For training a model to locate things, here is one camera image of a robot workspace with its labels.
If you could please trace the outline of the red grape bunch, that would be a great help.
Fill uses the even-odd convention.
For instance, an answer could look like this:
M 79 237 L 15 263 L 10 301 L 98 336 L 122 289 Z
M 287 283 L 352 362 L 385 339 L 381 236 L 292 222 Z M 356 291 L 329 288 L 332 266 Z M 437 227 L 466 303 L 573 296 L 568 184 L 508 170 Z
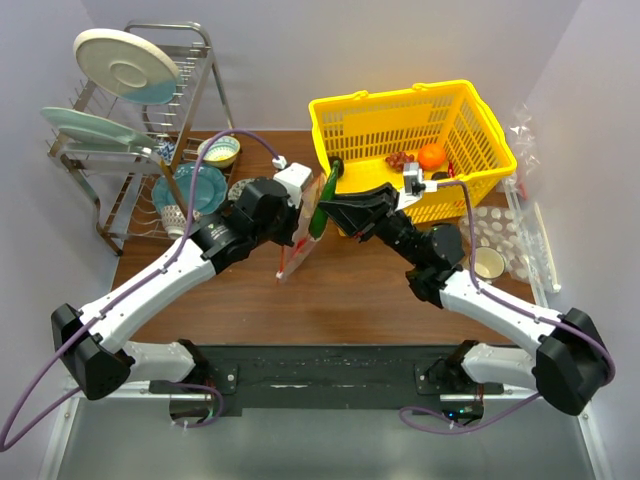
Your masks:
M 407 154 L 406 152 L 396 152 L 385 158 L 386 164 L 396 171 L 402 171 L 405 164 L 413 163 L 415 157 L 413 154 Z

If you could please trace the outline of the clear zip top bag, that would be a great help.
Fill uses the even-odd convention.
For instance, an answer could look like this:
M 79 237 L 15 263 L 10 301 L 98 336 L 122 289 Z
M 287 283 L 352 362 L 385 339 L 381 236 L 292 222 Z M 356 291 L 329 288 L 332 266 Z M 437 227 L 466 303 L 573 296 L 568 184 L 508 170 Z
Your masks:
M 321 174 L 302 193 L 298 227 L 292 236 L 293 245 L 281 248 L 280 265 L 276 273 L 279 283 L 288 280 L 324 235 L 328 217 L 318 209 L 318 203 L 326 180 L 326 175 Z

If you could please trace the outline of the orange fruit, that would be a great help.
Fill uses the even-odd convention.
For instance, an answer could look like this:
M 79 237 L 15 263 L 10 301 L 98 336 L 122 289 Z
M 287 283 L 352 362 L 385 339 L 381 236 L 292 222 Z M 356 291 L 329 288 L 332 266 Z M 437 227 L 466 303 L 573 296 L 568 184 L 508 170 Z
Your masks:
M 424 170 L 438 170 L 446 162 L 446 152 L 438 144 L 426 144 L 418 151 L 417 161 Z

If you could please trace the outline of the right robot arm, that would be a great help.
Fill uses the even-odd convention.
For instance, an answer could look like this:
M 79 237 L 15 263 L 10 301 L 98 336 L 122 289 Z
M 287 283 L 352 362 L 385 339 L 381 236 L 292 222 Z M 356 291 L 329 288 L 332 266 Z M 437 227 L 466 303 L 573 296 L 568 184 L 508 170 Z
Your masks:
M 478 383 L 505 383 L 536 391 L 548 404 L 579 415 L 615 376 L 614 361 L 591 317 L 528 303 L 462 267 L 458 228 L 440 223 L 419 230 L 398 206 L 399 193 L 385 184 L 335 195 L 319 207 L 349 237 L 378 237 L 412 265 L 409 287 L 421 301 L 463 314 L 514 342 L 512 348 L 475 343 L 462 348 L 445 369 L 448 386 L 469 392 Z

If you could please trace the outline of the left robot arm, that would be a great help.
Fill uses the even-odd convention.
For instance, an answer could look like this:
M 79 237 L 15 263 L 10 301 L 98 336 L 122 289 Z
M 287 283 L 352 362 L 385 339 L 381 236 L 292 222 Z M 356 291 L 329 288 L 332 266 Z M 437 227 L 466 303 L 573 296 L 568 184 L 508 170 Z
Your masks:
M 303 190 L 284 177 L 260 177 L 118 289 L 81 309 L 58 307 L 51 315 L 54 346 L 85 396 L 102 399 L 127 382 L 145 380 L 200 390 L 210 367 L 192 342 L 139 343 L 132 335 L 179 296 L 261 244 L 291 245 Z

